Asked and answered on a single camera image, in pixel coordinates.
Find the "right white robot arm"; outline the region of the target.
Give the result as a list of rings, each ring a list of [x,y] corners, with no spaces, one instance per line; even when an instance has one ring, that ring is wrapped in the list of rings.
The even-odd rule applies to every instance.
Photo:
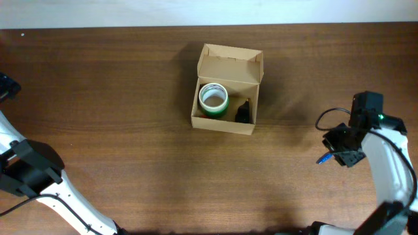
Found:
[[[340,166],[370,165],[377,208],[358,227],[341,228],[314,222],[305,234],[369,235],[417,233],[417,173],[408,153],[407,129],[399,117],[383,113],[383,95],[364,91],[353,96],[348,123],[323,129],[328,152],[319,165],[334,159]]]

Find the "green tape roll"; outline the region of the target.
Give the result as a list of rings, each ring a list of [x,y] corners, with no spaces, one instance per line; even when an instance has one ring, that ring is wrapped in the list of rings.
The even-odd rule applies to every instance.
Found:
[[[228,107],[229,105],[227,104],[226,106],[223,106],[219,110],[216,110],[216,111],[208,110],[207,107],[205,106],[201,106],[201,109],[202,109],[203,114],[209,118],[221,118],[227,113]]]

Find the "brown cardboard box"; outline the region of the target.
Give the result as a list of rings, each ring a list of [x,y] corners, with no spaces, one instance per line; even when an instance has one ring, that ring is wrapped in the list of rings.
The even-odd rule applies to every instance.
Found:
[[[264,76],[261,50],[205,44],[197,63],[197,85],[191,110],[191,124],[196,129],[251,135],[257,120],[259,89]],[[229,94],[227,113],[221,118],[201,118],[198,94],[208,83],[224,86]],[[237,123],[238,107],[249,100],[250,123]]]

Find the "blue pen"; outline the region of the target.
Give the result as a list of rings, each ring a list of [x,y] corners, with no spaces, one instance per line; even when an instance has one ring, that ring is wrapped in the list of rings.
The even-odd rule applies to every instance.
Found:
[[[316,161],[316,163],[318,165],[321,165],[321,164],[327,162],[328,160],[330,160],[331,158],[333,158],[333,154],[331,154],[331,153],[325,153],[320,158],[318,158],[318,160]]]

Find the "white tape roll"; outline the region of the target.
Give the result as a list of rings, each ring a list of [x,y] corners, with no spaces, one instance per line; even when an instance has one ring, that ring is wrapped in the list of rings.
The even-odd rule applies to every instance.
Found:
[[[198,99],[200,106],[205,106],[208,110],[213,111],[229,105],[229,94],[226,88],[218,83],[203,85],[199,91]]]

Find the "black glue bottle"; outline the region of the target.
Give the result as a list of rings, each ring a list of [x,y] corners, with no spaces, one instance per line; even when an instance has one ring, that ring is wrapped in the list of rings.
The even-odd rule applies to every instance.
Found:
[[[250,110],[248,99],[244,102],[244,104],[238,107],[234,120],[237,123],[250,123]]]

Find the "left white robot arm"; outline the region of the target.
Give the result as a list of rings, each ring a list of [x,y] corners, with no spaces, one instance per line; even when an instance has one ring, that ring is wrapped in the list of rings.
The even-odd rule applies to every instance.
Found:
[[[1,190],[27,200],[1,213],[37,201],[54,210],[79,234],[127,234],[96,210],[73,186],[65,165],[48,144],[25,138],[1,114]]]

